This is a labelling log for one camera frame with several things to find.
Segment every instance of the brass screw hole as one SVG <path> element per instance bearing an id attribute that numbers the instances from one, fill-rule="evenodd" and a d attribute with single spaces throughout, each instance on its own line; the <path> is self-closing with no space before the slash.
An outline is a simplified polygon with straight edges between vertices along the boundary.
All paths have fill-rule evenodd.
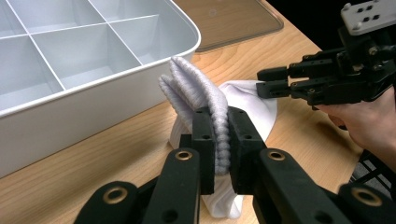
<path id="1" fill-rule="evenodd" d="M 180 161 L 187 161 L 191 158 L 192 158 L 192 153 L 190 153 L 189 151 L 179 151 L 176 154 L 176 159 Z"/>
<path id="2" fill-rule="evenodd" d="M 361 203 L 369 206 L 378 207 L 382 204 L 382 200 L 368 189 L 353 188 L 352 195 Z"/>
<path id="3" fill-rule="evenodd" d="M 103 201 L 108 204 L 115 204 L 122 202 L 128 195 L 128 190 L 123 187 L 116 186 L 108 189 L 103 195 Z"/>
<path id="4" fill-rule="evenodd" d="M 268 157 L 274 161 L 283 161 L 286 158 L 285 155 L 283 155 L 282 153 L 275 152 L 275 151 L 268 152 Z"/>

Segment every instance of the robotic arm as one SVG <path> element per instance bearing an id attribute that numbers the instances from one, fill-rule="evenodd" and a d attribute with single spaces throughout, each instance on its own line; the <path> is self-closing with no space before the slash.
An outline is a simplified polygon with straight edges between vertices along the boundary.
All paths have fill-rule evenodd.
<path id="1" fill-rule="evenodd" d="M 268 148 L 248 114 L 229 107 L 233 190 L 252 195 L 260 223 L 396 223 L 396 204 L 369 186 L 350 183 L 337 194 L 316 185 L 286 151 Z M 194 114 L 161 174 L 137 188 L 111 182 L 80 210 L 75 224 L 199 223 L 199 196 L 214 190 L 215 139 L 208 107 Z"/>
<path id="2" fill-rule="evenodd" d="M 305 55 L 289 68 L 261 70 L 257 92 L 261 98 L 291 96 L 309 105 L 371 102 L 395 84 L 396 45 L 389 30 L 396 24 L 396 1 L 375 0 L 341 10 L 339 29 L 344 47 Z M 304 78 L 291 82 L 290 78 Z"/>

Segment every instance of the screw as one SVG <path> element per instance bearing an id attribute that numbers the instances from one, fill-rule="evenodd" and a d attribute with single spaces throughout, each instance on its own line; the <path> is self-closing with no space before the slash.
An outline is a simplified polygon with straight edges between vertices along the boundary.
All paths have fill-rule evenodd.
<path id="1" fill-rule="evenodd" d="M 344 11 L 348 11 L 349 8 L 350 8 L 351 6 L 352 6 L 352 5 L 351 5 L 350 3 L 346 3 L 346 4 L 344 5 L 344 7 L 343 7 L 343 10 L 344 10 Z"/>
<path id="2" fill-rule="evenodd" d="M 376 55 L 378 53 L 378 48 L 377 47 L 372 47 L 372 48 L 369 48 L 369 54 L 370 55 Z"/>
<path id="3" fill-rule="evenodd" d="M 353 30 L 359 30 L 360 28 L 361 28 L 361 26 L 362 26 L 362 23 L 361 23 L 361 21 L 359 21 L 358 23 L 356 23 L 354 26 L 353 26 Z"/>
<path id="4" fill-rule="evenodd" d="M 381 64 L 376 64 L 376 65 L 374 65 L 373 68 L 374 68 L 375 71 L 378 71 L 378 70 L 382 69 L 382 65 Z"/>
<path id="5" fill-rule="evenodd" d="M 352 66 L 353 71 L 359 72 L 361 69 L 363 69 L 363 64 L 355 64 Z"/>

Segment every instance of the white plastic tray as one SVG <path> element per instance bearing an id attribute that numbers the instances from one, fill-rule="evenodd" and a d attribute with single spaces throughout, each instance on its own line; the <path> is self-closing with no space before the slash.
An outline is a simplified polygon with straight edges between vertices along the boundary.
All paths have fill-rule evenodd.
<path id="1" fill-rule="evenodd" d="M 162 102 L 200 42 L 171 0 L 0 0 L 0 177 Z"/>

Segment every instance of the folded sock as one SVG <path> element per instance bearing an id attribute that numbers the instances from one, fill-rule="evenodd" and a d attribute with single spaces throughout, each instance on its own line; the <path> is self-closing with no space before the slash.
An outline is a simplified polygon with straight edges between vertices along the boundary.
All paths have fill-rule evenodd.
<path id="1" fill-rule="evenodd" d="M 178 148 L 180 136 L 192 132 L 194 111 L 209 107 L 217 142 L 215 192 L 202 198 L 212 217 L 238 218 L 243 196 L 233 192 L 229 176 L 228 106 L 245 110 L 265 141 L 276 119 L 276 100 L 258 97 L 258 81 L 229 81 L 216 87 L 198 68 L 180 57 L 171 59 L 170 68 L 172 76 L 161 76 L 159 80 L 163 93 L 177 112 L 169 142 Z"/>

